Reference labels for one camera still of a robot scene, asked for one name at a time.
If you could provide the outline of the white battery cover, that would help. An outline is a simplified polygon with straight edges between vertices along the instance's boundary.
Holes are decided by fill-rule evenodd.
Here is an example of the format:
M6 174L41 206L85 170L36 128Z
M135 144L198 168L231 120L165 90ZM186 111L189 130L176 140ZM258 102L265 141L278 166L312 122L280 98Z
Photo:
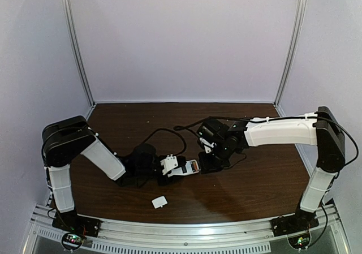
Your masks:
M167 199L164 196L160 196L152 200L154 209L163 208L167 204Z

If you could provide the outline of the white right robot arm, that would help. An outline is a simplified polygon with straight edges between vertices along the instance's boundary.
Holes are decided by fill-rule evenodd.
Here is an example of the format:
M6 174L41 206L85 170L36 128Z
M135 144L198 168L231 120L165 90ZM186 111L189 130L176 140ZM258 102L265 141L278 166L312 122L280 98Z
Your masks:
M318 159L296 214L311 216L335 176L346 164L345 136L328 107L295 117L239 118L232 125L208 118L197 130L204 151L199 153L203 173L229 168L230 157L250 147L276 144L316 146Z

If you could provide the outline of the black battery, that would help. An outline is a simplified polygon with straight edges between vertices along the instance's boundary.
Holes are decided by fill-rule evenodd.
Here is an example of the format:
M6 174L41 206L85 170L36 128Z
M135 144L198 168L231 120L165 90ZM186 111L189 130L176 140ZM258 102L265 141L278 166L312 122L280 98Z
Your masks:
M194 173L194 172L196 171L196 169L195 169L195 166L194 166L194 162L193 162L193 161L190 163L190 167L191 167L191 169L192 169L192 172Z

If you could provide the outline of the white remote control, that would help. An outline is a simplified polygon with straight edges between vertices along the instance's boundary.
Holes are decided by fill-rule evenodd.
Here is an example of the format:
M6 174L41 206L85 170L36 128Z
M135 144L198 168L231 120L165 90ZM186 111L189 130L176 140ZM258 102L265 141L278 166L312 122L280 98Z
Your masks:
M190 167L190 163L192 161L196 161L196 160L189 160L189 161L186 162L186 164L184 166L181 166L181 167L179 167L177 169L174 169L171 172L169 178L172 177L172 176L189 176L189 175L197 174L197 173L193 173L192 169Z

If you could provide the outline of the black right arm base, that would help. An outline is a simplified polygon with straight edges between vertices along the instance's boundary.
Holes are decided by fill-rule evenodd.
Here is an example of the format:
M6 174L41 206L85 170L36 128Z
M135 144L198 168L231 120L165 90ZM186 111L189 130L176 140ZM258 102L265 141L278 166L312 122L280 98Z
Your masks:
M296 212L290 216L279 216L270 220L274 237L308 231L317 227L319 221L316 213Z

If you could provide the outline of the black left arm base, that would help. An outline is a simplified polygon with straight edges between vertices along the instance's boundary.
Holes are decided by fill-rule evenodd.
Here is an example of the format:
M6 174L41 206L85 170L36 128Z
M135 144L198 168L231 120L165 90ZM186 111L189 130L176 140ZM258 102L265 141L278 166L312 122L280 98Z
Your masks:
M61 213L53 219L52 226L85 237L98 237L101 221L77 214Z

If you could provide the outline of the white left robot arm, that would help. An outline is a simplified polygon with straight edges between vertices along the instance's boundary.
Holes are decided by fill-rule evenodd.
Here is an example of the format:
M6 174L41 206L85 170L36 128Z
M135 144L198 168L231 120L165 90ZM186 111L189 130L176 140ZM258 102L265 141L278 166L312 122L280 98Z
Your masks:
M46 126L42 131L41 155L58 212L75 211L70 165L83 156L117 185L141 187L150 178L166 184L175 169L186 165L181 153L158 156L155 147L142 142L132 153L119 156L79 115Z

